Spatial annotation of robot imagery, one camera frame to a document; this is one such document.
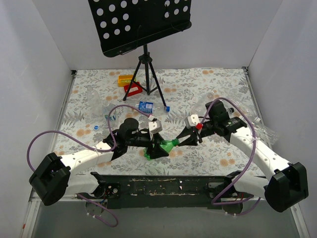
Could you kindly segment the clear bottle lemon label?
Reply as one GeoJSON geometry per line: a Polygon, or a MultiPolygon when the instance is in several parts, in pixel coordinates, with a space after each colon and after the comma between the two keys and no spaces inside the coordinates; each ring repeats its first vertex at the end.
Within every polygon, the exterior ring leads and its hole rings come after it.
{"type": "Polygon", "coordinates": [[[116,109],[110,112],[114,107],[115,104],[110,103],[109,101],[104,102],[102,106],[103,116],[106,120],[109,119],[110,122],[117,122],[116,109]]]}

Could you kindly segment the clear bottle white cap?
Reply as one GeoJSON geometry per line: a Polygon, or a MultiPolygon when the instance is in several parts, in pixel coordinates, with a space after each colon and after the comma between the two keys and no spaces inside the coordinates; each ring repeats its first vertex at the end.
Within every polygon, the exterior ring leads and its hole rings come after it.
{"type": "Polygon", "coordinates": [[[91,86],[87,86],[86,98],[91,107],[92,113],[101,116],[103,114],[103,102],[99,93],[91,86]]]}

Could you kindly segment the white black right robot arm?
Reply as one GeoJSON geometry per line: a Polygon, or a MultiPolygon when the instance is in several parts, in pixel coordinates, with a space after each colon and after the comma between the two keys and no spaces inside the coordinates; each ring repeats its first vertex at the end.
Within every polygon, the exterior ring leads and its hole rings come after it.
{"type": "Polygon", "coordinates": [[[283,212],[309,195],[307,170],[301,163],[295,164],[280,157],[260,139],[247,117],[230,118],[219,97],[206,104],[206,114],[186,119],[186,126],[177,136],[179,146],[197,146],[204,137],[218,135],[239,148],[249,157],[244,169],[225,178],[220,191],[213,193],[211,203],[224,205],[224,195],[235,197],[246,193],[264,198],[277,212],[283,212]]]}

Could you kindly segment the green plastic bottle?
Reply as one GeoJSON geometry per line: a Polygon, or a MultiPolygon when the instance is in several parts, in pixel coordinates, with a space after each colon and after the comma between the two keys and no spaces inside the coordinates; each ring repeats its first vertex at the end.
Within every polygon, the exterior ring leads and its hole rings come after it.
{"type": "Polygon", "coordinates": [[[172,151],[172,149],[176,146],[178,146],[179,144],[179,140],[178,139],[174,139],[174,140],[166,140],[167,141],[167,145],[165,150],[170,153],[172,151]]]}

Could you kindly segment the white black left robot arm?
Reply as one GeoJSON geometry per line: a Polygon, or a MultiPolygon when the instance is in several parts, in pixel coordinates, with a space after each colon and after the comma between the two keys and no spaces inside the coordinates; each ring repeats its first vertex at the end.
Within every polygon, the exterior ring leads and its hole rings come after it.
{"type": "Polygon", "coordinates": [[[121,157],[129,147],[146,148],[152,159],[167,156],[168,152],[160,146],[163,142],[161,131],[158,119],[150,120],[145,129],[139,129],[136,119],[125,119],[119,129],[90,149],[63,156],[47,154],[34,170],[29,183],[46,206],[55,204],[65,195],[77,193],[101,198],[107,191],[105,179],[97,172],[83,172],[121,157]]]}

